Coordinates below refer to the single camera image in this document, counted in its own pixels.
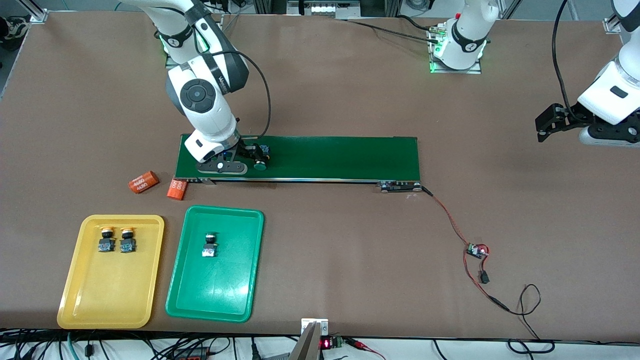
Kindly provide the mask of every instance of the robot logo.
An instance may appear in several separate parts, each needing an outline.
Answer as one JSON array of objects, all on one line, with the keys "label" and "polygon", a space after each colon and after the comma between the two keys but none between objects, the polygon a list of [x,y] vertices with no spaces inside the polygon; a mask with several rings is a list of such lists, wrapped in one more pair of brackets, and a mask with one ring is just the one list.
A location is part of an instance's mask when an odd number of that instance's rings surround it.
[{"label": "robot logo", "polygon": [[172,47],[178,47],[180,46],[180,42],[174,38],[169,38],[167,41],[167,44],[171,45]]}]

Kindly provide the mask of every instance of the robotic arm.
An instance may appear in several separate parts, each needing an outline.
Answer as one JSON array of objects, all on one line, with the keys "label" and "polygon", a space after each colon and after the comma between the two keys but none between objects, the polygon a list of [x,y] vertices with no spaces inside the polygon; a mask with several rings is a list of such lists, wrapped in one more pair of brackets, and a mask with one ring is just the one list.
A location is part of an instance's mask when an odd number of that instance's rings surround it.
[{"label": "robotic arm", "polygon": [[482,55],[498,14],[496,0],[465,0],[460,16],[444,23],[445,35],[433,56],[452,69],[470,68]]},{"label": "robotic arm", "polygon": [[[184,143],[191,155],[199,163],[217,158],[214,172],[246,171],[244,164],[233,162],[236,153],[252,158],[260,169],[266,168],[267,154],[256,145],[244,144],[224,98],[244,87],[248,67],[209,9],[200,0],[123,2],[139,6],[153,20],[169,55],[181,64],[169,70],[166,91],[195,128]],[[196,33],[209,47],[204,53],[198,50]],[[226,152],[232,153],[230,161],[224,157]]]},{"label": "robotic arm", "polygon": [[537,119],[538,141],[552,133],[584,127],[588,145],[640,147],[640,0],[611,0],[631,39],[578,97],[571,111],[552,104]]}]

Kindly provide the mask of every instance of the brown table surface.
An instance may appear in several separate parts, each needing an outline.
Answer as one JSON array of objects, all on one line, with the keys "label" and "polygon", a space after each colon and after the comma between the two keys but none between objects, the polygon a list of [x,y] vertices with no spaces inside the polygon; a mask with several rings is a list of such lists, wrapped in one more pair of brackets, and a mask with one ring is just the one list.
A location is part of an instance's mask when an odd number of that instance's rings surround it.
[{"label": "brown table surface", "polygon": [[[404,20],[372,21],[421,35]],[[561,101],[551,29],[496,23],[480,76],[430,74],[424,43],[324,17],[242,16],[230,39],[269,81],[271,135],[417,136],[423,183],[470,241],[491,247],[487,291],[514,309],[523,285],[540,287],[528,320],[541,337],[637,341],[640,153],[581,145],[577,131],[536,141],[534,118]],[[166,231],[147,330],[294,334],[300,318],[326,317],[331,331],[359,336],[530,337],[469,281],[462,243],[423,193],[222,183],[167,199],[179,135],[192,127],[164,93],[153,33],[143,13],[79,12],[52,13],[28,35],[0,102],[0,327],[57,326],[85,217],[154,213]],[[561,24],[572,99],[619,46],[598,22]],[[262,129],[257,72],[227,99],[244,133]],[[148,170],[162,183],[134,195],[127,182]],[[194,204],[265,214],[246,323],[164,311]]]}]

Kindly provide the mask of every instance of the green tray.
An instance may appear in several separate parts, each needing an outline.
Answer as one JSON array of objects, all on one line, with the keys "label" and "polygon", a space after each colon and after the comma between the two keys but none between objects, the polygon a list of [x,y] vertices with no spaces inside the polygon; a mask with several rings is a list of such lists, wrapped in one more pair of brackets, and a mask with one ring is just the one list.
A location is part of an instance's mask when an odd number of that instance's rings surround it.
[{"label": "green tray", "polygon": [[263,136],[248,142],[269,146],[271,159],[267,170],[255,170],[250,160],[238,159],[248,170],[236,175],[199,172],[196,160],[184,146],[188,136],[182,135],[176,179],[372,184],[420,181],[417,138]]},{"label": "green tray", "polygon": [[[245,322],[251,316],[264,215],[194,205],[184,216],[165,310],[170,316]],[[218,233],[218,255],[203,258],[205,233]]]}]

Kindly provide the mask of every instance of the yellow tray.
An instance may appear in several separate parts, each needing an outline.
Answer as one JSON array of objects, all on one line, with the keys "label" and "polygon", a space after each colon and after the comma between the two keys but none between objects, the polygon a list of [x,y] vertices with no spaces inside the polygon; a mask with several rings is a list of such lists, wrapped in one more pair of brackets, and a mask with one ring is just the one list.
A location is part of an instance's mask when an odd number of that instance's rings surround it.
[{"label": "yellow tray", "polygon": [[[116,249],[98,252],[100,228],[113,226]],[[121,227],[137,249],[120,252]],[[164,220],[157,215],[92,215],[80,233],[58,309],[63,329],[137,329],[151,316]]]}]

